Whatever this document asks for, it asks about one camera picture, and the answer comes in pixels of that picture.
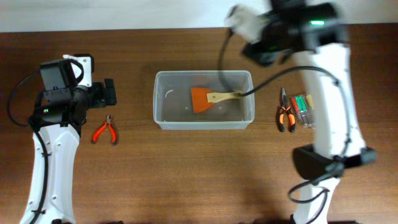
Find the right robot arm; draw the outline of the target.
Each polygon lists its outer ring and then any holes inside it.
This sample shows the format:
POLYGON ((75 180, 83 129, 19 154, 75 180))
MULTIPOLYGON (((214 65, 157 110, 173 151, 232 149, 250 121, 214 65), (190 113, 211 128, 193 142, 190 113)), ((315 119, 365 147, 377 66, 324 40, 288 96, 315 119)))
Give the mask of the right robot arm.
POLYGON ((293 58, 315 109, 315 141, 296 147, 292 157, 302 182, 291 223, 326 223, 333 192, 346 169, 376 160, 362 137, 349 70, 348 30, 330 3, 272 1, 264 14, 237 5, 225 20, 246 46, 243 54, 262 66, 279 54, 293 58))

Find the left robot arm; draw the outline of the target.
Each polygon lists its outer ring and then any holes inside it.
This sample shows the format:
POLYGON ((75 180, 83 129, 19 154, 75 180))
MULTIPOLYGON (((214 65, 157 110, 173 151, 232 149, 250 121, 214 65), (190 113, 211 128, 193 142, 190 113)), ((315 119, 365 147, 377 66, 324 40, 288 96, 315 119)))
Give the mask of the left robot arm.
POLYGON ((93 82, 90 54, 44 62, 38 73, 44 90, 28 119, 33 131, 34 168, 21 223, 74 223, 73 166, 87 111, 117 103, 112 79, 93 82))

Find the clear plastic container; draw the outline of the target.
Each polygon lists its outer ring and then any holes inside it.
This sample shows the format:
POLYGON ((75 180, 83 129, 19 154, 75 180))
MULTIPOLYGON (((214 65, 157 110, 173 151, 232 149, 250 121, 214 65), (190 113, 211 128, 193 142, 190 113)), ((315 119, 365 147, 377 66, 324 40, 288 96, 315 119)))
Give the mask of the clear plastic container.
POLYGON ((161 71, 155 76, 154 121, 163 130, 245 129, 255 118, 254 95, 225 100, 201 113, 193 110, 191 88, 225 92, 216 70, 161 71))

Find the orange scraper with wooden handle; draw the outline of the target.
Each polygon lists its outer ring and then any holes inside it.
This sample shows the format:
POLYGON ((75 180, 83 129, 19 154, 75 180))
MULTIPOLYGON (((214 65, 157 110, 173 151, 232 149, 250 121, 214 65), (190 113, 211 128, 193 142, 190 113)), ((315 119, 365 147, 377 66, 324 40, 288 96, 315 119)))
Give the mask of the orange scraper with wooden handle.
POLYGON ((192 96, 193 112, 195 114, 206 111, 215 103, 224 100, 238 100, 243 97, 242 91, 220 93, 202 87, 192 87, 190 92, 192 96))

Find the clear screwdriver set case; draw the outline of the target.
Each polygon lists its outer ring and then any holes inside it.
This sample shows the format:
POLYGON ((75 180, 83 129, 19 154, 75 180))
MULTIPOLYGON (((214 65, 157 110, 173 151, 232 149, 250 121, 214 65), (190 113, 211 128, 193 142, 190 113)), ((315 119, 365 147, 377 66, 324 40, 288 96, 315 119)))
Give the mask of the clear screwdriver set case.
POLYGON ((295 110, 296 117, 305 128, 315 129, 315 106, 310 94, 293 95, 290 102, 295 110))

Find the orange black needle-nose pliers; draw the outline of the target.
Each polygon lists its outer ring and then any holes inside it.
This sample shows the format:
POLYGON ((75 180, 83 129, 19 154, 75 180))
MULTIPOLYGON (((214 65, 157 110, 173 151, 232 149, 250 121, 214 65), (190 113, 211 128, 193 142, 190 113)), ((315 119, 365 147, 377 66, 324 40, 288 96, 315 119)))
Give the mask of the orange black needle-nose pliers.
POLYGON ((285 93, 285 89, 281 88, 281 90, 280 90, 280 106, 279 106, 279 109, 277 110, 276 121, 277 121, 278 129, 282 133, 285 132, 285 128, 284 128, 285 116, 289 120, 288 131, 291 133, 294 133, 295 128, 296 128, 295 116, 292 112, 292 108, 288 104, 288 98, 285 93))

